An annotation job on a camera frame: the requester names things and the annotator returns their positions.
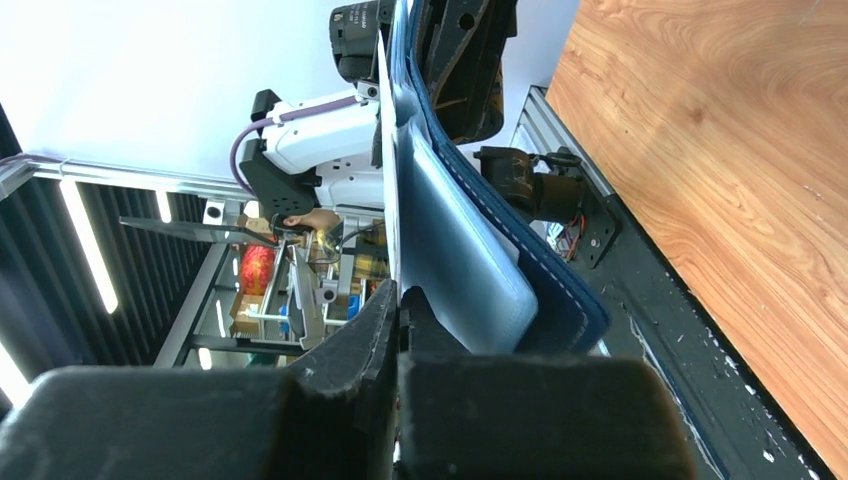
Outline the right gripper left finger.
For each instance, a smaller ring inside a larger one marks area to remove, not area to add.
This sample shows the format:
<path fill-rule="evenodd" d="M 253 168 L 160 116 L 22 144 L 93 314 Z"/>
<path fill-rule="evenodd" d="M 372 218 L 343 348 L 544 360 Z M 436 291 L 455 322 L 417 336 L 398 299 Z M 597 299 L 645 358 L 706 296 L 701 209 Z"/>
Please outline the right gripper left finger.
<path fill-rule="evenodd" d="M 397 285 L 292 365 L 67 367 L 1 425 L 5 479 L 388 479 Z"/>

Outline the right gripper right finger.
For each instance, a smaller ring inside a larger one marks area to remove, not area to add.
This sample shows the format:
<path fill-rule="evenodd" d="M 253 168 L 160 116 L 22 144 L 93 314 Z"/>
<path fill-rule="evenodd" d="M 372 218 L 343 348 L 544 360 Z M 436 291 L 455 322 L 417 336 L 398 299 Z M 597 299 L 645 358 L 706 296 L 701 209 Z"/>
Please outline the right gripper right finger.
<path fill-rule="evenodd" d="M 469 353 L 419 288 L 401 299 L 402 479 L 692 479 L 670 394 L 645 363 Z"/>

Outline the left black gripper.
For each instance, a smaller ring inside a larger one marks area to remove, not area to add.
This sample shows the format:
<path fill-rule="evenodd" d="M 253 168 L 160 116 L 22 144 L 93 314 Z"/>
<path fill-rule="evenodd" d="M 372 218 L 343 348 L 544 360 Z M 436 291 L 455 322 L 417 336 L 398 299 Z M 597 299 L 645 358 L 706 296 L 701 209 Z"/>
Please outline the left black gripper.
<path fill-rule="evenodd" d="M 502 57 L 517 35 L 516 0 L 420 1 L 416 59 L 431 107 L 457 144 L 493 137 L 504 125 Z M 359 95 L 378 99 L 378 36 L 387 36 L 393 1 L 340 6 L 329 17 L 339 75 Z"/>

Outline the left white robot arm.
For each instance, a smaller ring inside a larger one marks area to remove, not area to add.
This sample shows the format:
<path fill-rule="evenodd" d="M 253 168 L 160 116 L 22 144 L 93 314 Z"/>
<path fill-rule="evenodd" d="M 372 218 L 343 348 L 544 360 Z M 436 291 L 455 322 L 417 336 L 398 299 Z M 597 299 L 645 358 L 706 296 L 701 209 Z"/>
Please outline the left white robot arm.
<path fill-rule="evenodd" d="M 332 57 L 349 90 L 301 103 L 268 89 L 255 96 L 230 168 L 274 226 L 317 207 L 383 206 L 378 57 L 401 35 L 394 10 L 365 1 L 331 12 Z M 516 3 L 421 1 L 418 10 L 411 53 L 438 122 L 456 144 L 491 138 L 504 124 L 502 56 L 518 32 Z"/>

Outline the dark blue card holder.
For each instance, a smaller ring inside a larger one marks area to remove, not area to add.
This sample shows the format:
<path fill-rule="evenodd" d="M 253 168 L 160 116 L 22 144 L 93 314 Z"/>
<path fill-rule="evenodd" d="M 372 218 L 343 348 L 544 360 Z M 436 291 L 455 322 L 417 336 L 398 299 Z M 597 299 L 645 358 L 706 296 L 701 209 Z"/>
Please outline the dark blue card holder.
<path fill-rule="evenodd" d="M 591 350 L 611 319 L 598 297 L 470 165 L 413 59 L 421 4 L 398 1 L 380 41 L 380 134 L 392 278 L 423 290 L 475 354 Z"/>

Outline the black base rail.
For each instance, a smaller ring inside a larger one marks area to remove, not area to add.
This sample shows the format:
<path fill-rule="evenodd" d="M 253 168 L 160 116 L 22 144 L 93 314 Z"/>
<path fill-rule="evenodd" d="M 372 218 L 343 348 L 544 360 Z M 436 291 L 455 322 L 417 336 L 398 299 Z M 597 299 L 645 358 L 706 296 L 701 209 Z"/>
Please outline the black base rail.
<path fill-rule="evenodd" d="M 686 282 L 597 168 L 567 148 L 475 153 L 482 176 L 599 295 L 599 351 L 641 360 L 662 381 L 700 479 L 829 479 Z"/>

